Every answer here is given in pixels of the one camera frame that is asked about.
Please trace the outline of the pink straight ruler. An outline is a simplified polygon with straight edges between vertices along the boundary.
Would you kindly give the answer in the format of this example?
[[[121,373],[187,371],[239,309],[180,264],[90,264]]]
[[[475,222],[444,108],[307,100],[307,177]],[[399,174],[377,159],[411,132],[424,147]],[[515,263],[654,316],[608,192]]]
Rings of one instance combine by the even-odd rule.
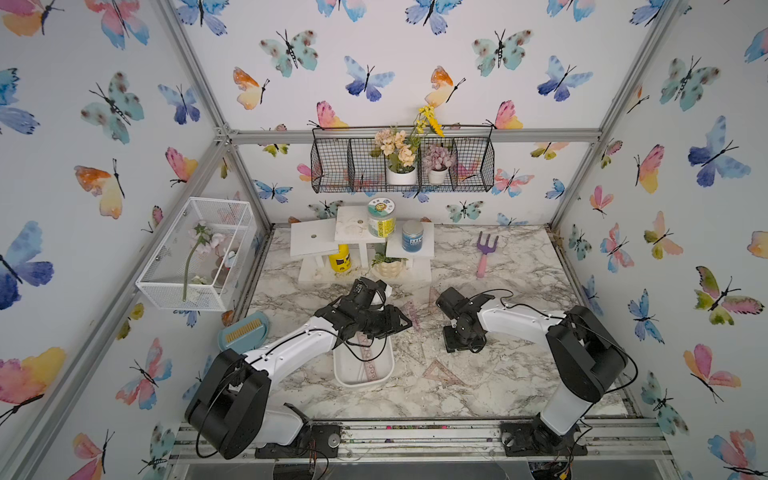
[[[363,334],[357,335],[357,341],[360,344],[361,348],[361,359],[363,359],[364,364],[364,372],[365,372],[365,381],[366,382],[373,382],[378,379],[378,373],[375,366],[375,359],[376,351],[373,348],[374,341],[371,339],[368,339]]]

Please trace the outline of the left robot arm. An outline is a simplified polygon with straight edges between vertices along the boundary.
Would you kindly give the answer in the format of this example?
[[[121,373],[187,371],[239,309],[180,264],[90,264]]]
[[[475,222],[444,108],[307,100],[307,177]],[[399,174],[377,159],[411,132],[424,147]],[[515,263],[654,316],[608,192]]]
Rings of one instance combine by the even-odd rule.
[[[298,447],[307,443],[310,420],[295,406],[269,402],[272,388],[318,356],[344,346],[361,333],[386,341],[412,327],[401,309],[387,302],[388,285],[361,277],[350,291],[318,309],[297,330],[270,345],[240,354],[228,348],[216,356],[185,412],[198,441],[211,453],[233,459],[254,445]]]

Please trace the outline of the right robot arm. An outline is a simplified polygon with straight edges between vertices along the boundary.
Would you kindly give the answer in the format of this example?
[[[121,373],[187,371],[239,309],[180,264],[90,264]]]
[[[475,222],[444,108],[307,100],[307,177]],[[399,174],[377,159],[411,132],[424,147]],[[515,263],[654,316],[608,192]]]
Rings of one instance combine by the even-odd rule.
[[[454,288],[442,292],[436,306],[452,324],[444,328],[446,351],[480,352],[489,334],[504,334],[544,346],[560,383],[534,430],[558,440],[602,398],[628,365],[634,363],[597,316],[576,305],[561,313],[545,312],[486,291],[466,297]]]

